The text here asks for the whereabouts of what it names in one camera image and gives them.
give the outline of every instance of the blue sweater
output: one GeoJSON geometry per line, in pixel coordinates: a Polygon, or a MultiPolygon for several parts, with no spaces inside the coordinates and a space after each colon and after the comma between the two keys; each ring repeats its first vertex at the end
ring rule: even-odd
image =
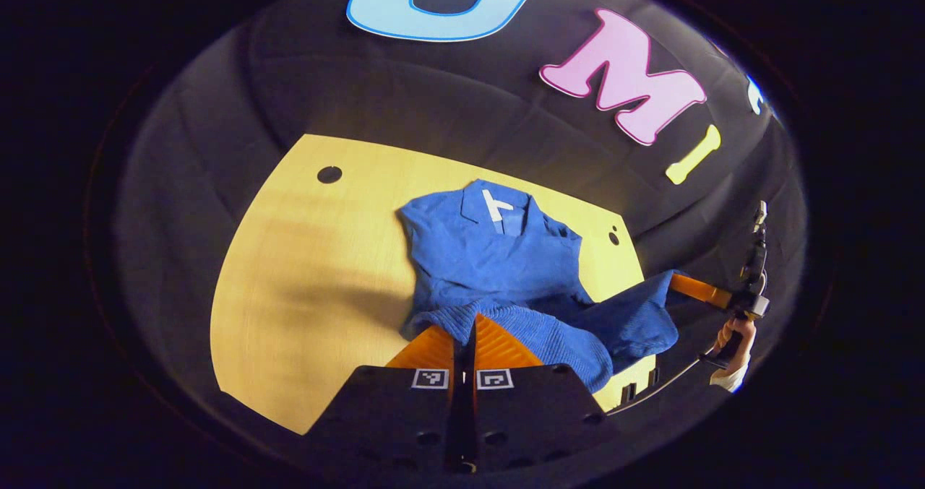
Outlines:
{"type": "Polygon", "coordinates": [[[594,304],[578,279],[581,236],[522,191],[476,180],[414,199],[400,218],[417,271],[407,339],[437,324],[465,344],[481,312],[591,391],[677,341],[665,311],[673,272],[594,304]]]}

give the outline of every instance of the shirt collar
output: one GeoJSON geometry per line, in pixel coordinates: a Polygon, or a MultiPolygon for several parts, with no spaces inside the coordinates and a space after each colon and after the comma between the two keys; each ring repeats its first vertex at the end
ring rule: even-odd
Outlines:
{"type": "Polygon", "coordinates": [[[493,199],[509,203],[515,209],[523,209],[523,219],[525,219],[523,222],[524,233],[528,229],[535,229],[536,225],[541,222],[542,216],[541,212],[539,212],[539,206],[536,205],[536,201],[532,196],[525,192],[481,179],[473,181],[462,190],[460,215],[476,223],[492,225],[489,207],[486,206],[485,196],[482,193],[483,189],[488,189],[493,199]]]}

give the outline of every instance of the pink letter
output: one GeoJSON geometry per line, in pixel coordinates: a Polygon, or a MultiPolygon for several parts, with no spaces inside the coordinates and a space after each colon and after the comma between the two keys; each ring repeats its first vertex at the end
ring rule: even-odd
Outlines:
{"type": "Polygon", "coordinates": [[[604,79],[598,93],[598,110],[607,111],[643,98],[630,111],[614,118],[622,131],[643,146],[651,146],[657,133],[694,103],[707,100],[703,87],[683,70],[647,74],[650,39],[627,18],[596,9],[601,28],[561,65],[548,64],[539,77],[569,96],[587,97],[588,81],[602,66],[604,79]]]}

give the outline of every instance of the shirt sleeve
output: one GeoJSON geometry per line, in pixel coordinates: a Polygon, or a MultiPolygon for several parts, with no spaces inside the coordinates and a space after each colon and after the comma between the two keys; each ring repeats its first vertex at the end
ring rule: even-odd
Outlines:
{"type": "Polygon", "coordinates": [[[747,358],[742,368],[738,368],[738,370],[728,375],[723,370],[714,371],[713,375],[710,375],[710,384],[716,384],[716,386],[726,388],[729,391],[736,391],[742,386],[742,381],[746,378],[750,360],[751,357],[747,358]]]}

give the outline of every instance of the wooden table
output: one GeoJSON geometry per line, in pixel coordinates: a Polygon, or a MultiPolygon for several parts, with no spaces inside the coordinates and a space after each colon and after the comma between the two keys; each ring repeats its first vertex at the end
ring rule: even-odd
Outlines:
{"type": "MultiPolygon", "coordinates": [[[[306,433],[354,368],[384,365],[407,344],[397,328],[410,311],[414,271],[396,210],[479,178],[533,195],[582,236],[580,278],[595,301],[642,281],[620,215],[443,157],[307,134],[257,193],[222,265],[211,322],[222,391],[306,433]],[[327,166],[343,177],[320,182],[327,166]]],[[[647,387],[654,367],[654,356],[644,358],[595,399],[610,410],[627,384],[647,387]]]]}

